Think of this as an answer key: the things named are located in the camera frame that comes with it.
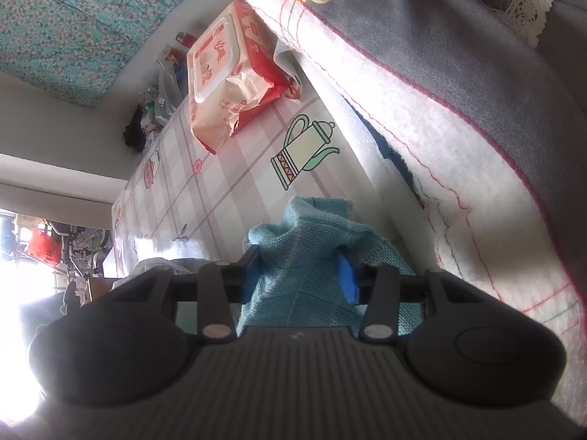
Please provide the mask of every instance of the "plaid tablecloth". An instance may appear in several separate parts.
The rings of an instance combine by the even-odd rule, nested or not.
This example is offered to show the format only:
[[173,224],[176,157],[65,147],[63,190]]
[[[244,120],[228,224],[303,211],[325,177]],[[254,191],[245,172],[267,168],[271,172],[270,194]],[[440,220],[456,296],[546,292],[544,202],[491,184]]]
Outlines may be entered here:
[[[372,184],[310,83],[300,104],[275,101],[216,156],[192,136],[187,108],[184,101],[113,205],[120,278],[151,257],[238,260],[248,230],[278,223],[293,195],[351,200],[354,219],[403,251]],[[302,169],[304,151],[312,161]]]

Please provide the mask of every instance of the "teal floral fabric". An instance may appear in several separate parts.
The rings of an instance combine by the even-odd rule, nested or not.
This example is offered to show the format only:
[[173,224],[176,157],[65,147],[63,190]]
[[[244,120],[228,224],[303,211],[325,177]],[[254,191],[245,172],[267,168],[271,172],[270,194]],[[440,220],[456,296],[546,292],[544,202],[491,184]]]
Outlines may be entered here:
[[96,105],[180,1],[0,0],[0,71]]

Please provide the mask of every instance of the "teapot illustration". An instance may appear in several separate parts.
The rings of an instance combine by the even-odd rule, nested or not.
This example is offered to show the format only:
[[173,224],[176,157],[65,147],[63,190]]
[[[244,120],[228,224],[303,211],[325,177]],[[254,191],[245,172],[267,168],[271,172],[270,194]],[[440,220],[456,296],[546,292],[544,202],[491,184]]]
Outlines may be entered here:
[[[295,127],[302,124],[302,131],[291,138]],[[333,122],[313,121],[305,114],[297,116],[289,126],[284,140],[284,148],[271,158],[273,169],[287,190],[298,174],[315,169],[329,154],[339,154],[338,147],[326,147],[331,143],[336,127]]]

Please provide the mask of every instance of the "red and white package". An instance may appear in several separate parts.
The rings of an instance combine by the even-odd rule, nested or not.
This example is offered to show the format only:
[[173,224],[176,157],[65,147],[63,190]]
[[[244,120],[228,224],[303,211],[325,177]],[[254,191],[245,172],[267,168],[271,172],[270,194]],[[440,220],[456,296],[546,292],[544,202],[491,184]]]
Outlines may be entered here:
[[253,9],[234,0],[187,54],[192,133],[212,154],[288,89],[269,35]]

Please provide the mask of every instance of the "clear plastic bag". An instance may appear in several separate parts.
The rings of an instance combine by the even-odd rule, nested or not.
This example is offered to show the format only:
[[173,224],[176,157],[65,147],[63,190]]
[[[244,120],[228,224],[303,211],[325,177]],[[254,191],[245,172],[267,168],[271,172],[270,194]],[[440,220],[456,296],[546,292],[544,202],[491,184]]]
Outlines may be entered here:
[[161,125],[166,125],[181,104],[181,92],[175,77],[173,62],[160,56],[157,58],[157,64],[159,67],[159,96],[155,101],[155,119]]

